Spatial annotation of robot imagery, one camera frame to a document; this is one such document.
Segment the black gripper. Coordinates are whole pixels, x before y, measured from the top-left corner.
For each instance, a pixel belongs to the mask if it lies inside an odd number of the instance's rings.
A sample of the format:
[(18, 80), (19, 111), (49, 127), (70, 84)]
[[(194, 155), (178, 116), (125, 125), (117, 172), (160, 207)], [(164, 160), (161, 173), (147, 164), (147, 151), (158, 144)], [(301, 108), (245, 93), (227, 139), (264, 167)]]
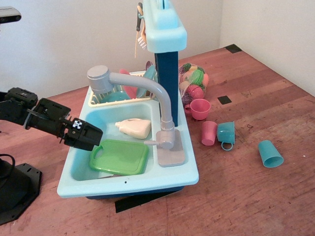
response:
[(71, 131), (65, 134), (70, 111), (69, 107), (42, 98), (34, 108), (27, 110), (28, 116), (24, 128), (41, 130), (58, 138), (64, 138), (64, 144), (67, 146), (91, 151), (94, 146), (100, 144), (103, 131), (84, 120), (74, 119)]

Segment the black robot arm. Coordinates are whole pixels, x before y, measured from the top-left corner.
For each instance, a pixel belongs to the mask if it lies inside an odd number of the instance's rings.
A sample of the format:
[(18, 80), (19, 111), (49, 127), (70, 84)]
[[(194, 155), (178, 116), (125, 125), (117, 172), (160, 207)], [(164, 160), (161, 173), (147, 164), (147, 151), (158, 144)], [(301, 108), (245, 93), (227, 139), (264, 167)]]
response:
[(91, 151), (100, 144), (103, 131), (96, 126), (69, 116), (71, 109), (21, 88), (0, 93), (0, 118), (35, 128), (61, 139), (65, 145)]

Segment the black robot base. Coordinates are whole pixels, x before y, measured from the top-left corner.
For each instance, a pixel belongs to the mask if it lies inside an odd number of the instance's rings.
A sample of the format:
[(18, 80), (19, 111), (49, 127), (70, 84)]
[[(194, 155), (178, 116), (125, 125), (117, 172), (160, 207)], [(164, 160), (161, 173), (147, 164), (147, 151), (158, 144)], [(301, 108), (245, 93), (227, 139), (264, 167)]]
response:
[(39, 196), (42, 172), (28, 163), (15, 164), (9, 154), (0, 155), (0, 224), (17, 220)]

